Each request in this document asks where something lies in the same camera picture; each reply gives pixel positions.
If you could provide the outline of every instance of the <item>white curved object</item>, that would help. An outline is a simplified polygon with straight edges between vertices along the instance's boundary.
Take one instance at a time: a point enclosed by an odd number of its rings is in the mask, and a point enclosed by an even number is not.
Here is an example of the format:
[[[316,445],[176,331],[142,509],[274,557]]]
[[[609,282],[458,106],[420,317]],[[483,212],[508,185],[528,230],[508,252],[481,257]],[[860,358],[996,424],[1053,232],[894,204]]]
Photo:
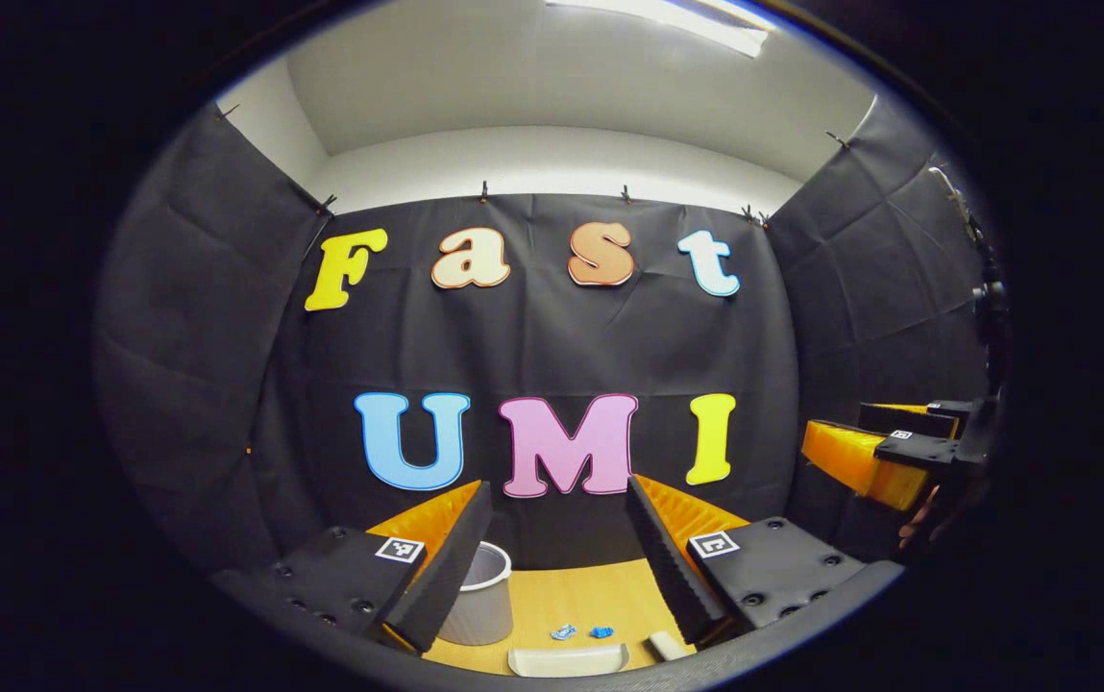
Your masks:
[[[522,678],[582,678],[618,673],[629,661],[626,643],[590,649],[512,649],[508,667]]]
[[[658,656],[662,657],[665,661],[673,661],[688,656],[688,651],[683,647],[680,647],[678,641],[671,638],[667,631],[656,631],[649,636],[649,643],[654,645],[654,648],[658,651]]]

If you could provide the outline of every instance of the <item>orange letter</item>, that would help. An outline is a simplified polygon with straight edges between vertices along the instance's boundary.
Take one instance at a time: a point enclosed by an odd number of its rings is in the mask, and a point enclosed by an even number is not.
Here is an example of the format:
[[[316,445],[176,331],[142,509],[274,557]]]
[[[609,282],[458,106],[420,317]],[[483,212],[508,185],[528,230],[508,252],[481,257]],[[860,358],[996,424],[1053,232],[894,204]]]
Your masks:
[[[470,248],[459,249],[470,244]],[[505,264],[505,236],[490,227],[467,227],[450,233],[440,242],[440,253],[448,253],[433,264],[433,284],[440,288],[496,286],[508,279]]]
[[[627,244],[633,234],[618,223],[582,224],[569,236],[574,257],[569,258],[569,276],[580,286],[618,286],[633,276],[633,255]]]

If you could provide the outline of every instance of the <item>blue toy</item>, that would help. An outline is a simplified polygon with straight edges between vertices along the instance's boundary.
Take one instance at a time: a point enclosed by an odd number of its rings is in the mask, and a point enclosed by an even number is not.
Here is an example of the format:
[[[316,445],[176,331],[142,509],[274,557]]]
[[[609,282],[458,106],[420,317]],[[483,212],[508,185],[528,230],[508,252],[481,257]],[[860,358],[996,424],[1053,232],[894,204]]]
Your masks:
[[[577,634],[577,628],[576,627],[571,626],[571,625],[566,625],[566,626],[561,627],[560,629],[553,631],[552,632],[552,639],[555,639],[556,641],[564,641],[565,639],[569,639],[571,636],[576,635],[576,634]]]

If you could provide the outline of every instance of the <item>wooden table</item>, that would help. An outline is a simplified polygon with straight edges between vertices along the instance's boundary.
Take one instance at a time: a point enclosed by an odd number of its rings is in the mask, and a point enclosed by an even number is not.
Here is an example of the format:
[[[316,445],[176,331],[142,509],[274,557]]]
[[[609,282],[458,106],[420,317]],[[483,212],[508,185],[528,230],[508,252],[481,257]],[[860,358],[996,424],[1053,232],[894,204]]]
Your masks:
[[[647,561],[581,569],[513,571],[508,596],[513,606],[513,631],[507,639],[486,647],[463,647],[437,639],[424,659],[464,667],[482,673],[512,674],[508,670],[509,649],[578,649],[627,643],[630,661],[625,670],[654,666],[662,659],[649,647],[649,635],[669,631],[684,645],[658,592]],[[573,625],[577,634],[565,641],[551,632]],[[590,636],[594,627],[611,627],[607,639]],[[692,647],[684,648],[693,651]]]

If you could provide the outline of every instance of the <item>pink letter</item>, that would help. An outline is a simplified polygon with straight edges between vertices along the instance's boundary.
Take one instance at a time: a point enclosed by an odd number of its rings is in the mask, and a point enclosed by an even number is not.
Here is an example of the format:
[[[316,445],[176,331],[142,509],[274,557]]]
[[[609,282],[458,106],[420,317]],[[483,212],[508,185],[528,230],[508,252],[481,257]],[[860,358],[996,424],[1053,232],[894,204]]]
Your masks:
[[[538,498],[548,483],[539,480],[543,461],[548,477],[560,492],[573,490],[582,468],[590,461],[590,478],[582,489],[591,494],[614,494],[627,490],[629,465],[629,420],[636,397],[604,394],[595,398],[582,416],[577,434],[560,425],[555,412],[542,398],[510,398],[500,405],[500,415],[513,426],[513,479],[505,483],[509,498]]]

